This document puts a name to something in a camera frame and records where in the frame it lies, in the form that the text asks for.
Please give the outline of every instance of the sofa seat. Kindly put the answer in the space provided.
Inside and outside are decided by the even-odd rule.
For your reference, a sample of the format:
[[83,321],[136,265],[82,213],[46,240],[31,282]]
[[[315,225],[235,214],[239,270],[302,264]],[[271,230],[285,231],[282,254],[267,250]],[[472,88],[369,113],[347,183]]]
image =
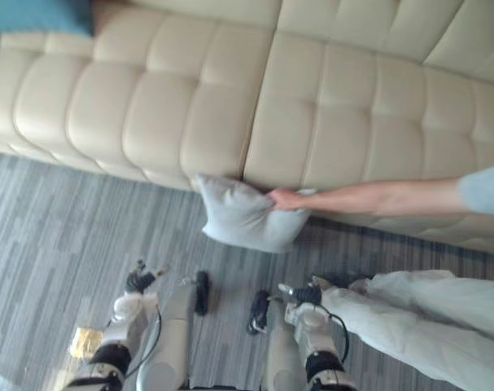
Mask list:
[[[244,178],[331,189],[494,165],[494,85],[292,33],[270,51]],[[494,217],[329,216],[494,252]]]
[[94,14],[95,39],[0,36],[0,152],[178,188],[241,176],[273,30],[112,1]]

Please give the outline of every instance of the striped carpet floor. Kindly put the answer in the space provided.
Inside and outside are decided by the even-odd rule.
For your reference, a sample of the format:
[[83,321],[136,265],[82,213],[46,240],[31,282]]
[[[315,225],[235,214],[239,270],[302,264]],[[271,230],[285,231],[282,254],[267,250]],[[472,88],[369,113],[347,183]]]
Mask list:
[[[245,390],[257,389],[267,346],[244,331],[261,288],[301,285],[312,272],[437,268],[494,279],[492,255],[318,218],[286,255],[213,242],[204,222],[194,193],[0,155],[0,391],[59,389],[79,364],[68,355],[76,327],[107,322],[140,258],[170,266],[155,285],[162,303],[184,276],[208,270],[211,313],[195,321],[190,382]],[[455,390],[355,337],[347,367],[360,391]]]

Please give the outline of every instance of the cream leather sofa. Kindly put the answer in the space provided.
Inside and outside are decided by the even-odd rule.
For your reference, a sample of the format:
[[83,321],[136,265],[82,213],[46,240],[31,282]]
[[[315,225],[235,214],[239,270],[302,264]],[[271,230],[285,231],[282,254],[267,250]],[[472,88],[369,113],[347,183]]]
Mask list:
[[[494,0],[95,0],[96,37],[0,35],[0,152],[191,188],[494,165]],[[494,217],[335,220],[494,253]]]

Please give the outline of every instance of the blue pillow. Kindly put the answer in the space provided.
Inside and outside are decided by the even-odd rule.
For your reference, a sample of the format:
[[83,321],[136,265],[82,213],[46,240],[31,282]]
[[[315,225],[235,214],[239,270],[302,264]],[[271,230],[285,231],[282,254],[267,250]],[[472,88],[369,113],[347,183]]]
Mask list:
[[91,0],[0,0],[0,33],[24,31],[93,35]]

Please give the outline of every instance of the gray sleeve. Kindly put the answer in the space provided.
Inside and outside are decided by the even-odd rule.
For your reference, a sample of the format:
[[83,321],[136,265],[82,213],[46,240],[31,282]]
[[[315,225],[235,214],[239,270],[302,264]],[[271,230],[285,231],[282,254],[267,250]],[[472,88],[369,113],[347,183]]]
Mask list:
[[473,212],[494,214],[494,166],[462,177],[458,191]]

